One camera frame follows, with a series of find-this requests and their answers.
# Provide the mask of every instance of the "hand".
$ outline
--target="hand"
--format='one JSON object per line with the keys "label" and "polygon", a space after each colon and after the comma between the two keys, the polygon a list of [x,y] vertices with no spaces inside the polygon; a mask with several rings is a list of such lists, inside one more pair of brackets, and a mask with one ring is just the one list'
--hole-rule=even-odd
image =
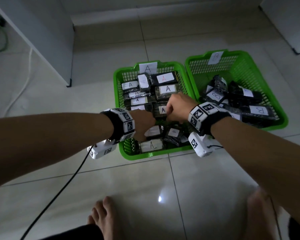
{"label": "hand", "polygon": [[167,121],[179,121],[180,124],[188,121],[191,110],[197,105],[197,101],[182,92],[172,94],[167,103]]}
{"label": "hand", "polygon": [[134,119],[134,123],[136,126],[136,133],[133,138],[137,141],[145,141],[147,138],[145,137],[145,132],[155,125],[156,119],[153,117],[151,112],[146,110],[135,109],[129,111],[130,115]]}

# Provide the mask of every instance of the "black pants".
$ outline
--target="black pants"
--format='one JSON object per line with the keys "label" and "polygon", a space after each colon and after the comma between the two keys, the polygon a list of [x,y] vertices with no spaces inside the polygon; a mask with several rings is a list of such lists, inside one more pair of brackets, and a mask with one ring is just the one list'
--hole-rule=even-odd
{"label": "black pants", "polygon": [[[290,218],[289,221],[289,238],[290,240],[300,240],[300,225],[295,219]],[[47,237],[44,240],[69,240],[69,239],[95,239],[103,240],[100,228],[95,224],[80,226],[78,228]]]}

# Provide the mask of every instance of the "person's left hand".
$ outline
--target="person's left hand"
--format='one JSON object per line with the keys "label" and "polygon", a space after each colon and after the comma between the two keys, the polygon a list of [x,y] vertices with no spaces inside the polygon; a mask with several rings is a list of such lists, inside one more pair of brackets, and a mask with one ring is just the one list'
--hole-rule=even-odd
{"label": "person's left hand", "polygon": [[155,125],[156,119],[153,117],[151,112],[146,110],[135,109],[129,111],[136,126],[135,134],[133,136],[137,141],[145,141],[145,132]]}

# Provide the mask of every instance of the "wristband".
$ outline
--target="wristband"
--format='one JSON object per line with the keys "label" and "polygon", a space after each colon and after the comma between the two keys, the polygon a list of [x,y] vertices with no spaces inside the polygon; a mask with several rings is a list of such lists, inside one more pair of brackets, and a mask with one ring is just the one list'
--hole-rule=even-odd
{"label": "wristband", "polygon": [[188,116],[190,124],[198,131],[200,136],[212,135],[211,126],[225,117],[230,117],[226,109],[217,104],[205,102],[194,107]]}
{"label": "wristband", "polygon": [[135,122],[128,110],[123,108],[113,108],[106,109],[100,114],[104,114],[112,122],[113,133],[109,140],[115,140],[115,144],[132,138],[136,133]]}

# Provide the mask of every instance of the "forearm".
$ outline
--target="forearm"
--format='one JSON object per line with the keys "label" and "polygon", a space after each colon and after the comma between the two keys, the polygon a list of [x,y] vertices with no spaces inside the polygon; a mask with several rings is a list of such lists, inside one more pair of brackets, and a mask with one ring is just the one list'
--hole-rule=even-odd
{"label": "forearm", "polygon": [[0,119],[0,185],[108,139],[113,125],[97,113],[51,113]]}
{"label": "forearm", "polygon": [[211,133],[300,223],[300,146],[231,117],[212,125]]}

